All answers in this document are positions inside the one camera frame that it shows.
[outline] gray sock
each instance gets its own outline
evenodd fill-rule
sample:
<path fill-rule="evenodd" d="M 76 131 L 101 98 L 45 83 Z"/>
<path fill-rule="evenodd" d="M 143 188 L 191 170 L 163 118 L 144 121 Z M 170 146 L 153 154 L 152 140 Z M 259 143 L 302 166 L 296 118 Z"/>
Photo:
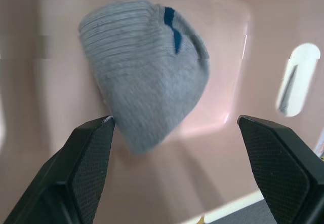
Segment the gray sock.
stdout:
<path fill-rule="evenodd" d="M 87 15 L 80 40 L 134 153 L 153 148 L 193 110 L 209 78 L 200 37 L 173 9 L 145 0 Z"/>

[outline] oval cutout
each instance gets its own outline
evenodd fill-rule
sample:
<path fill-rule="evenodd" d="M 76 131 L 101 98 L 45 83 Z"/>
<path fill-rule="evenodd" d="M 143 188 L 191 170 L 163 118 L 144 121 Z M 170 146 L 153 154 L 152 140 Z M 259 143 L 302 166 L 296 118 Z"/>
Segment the oval cutout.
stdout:
<path fill-rule="evenodd" d="M 276 108 L 286 117 L 293 117 L 303 109 L 319 58 L 319 48 L 311 43 L 301 44 L 293 50 L 276 102 Z"/>
<path fill-rule="evenodd" d="M 316 155 L 324 161 L 324 128 L 319 136 L 316 149 Z"/>

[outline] white edge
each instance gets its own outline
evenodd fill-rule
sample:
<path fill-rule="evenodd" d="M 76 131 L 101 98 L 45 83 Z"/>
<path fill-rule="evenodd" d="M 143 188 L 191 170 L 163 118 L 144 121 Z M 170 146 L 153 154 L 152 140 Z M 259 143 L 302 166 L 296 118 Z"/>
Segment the white edge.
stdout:
<path fill-rule="evenodd" d="M 253 205 L 263 200 L 263 195 L 260 190 L 255 191 L 242 198 L 229 202 L 226 205 L 221 206 L 215 210 L 212 210 L 205 214 L 205 223 L 212 223 L 213 221 L 219 220 L 227 215 L 230 215 L 238 210 Z"/>

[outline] blue stripe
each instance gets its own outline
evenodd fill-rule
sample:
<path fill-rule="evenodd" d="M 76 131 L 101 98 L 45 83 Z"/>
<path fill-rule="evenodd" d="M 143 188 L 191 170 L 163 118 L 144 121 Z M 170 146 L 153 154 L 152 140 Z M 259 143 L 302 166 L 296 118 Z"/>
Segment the blue stripe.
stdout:
<path fill-rule="evenodd" d="M 164 13 L 164 23 L 165 25 L 169 26 L 174 35 L 174 47 L 176 50 L 176 54 L 179 53 L 180 45 L 181 45 L 181 34 L 179 31 L 177 31 L 175 28 L 173 28 L 173 19 L 174 19 L 174 9 L 166 7 L 165 13 Z"/>

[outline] textured gripper pad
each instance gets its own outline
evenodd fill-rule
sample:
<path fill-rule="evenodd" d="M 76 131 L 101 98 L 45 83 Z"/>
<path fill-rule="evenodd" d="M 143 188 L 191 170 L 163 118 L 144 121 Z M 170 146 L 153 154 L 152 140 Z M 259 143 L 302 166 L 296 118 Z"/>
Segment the textured gripper pad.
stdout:
<path fill-rule="evenodd" d="M 72 193 L 83 224 L 92 224 L 105 184 L 112 134 L 109 123 L 93 133 L 72 180 Z"/>
<path fill-rule="evenodd" d="M 276 134 L 267 127 L 240 118 L 254 178 L 278 223 L 293 223 L 309 190 L 304 170 Z"/>

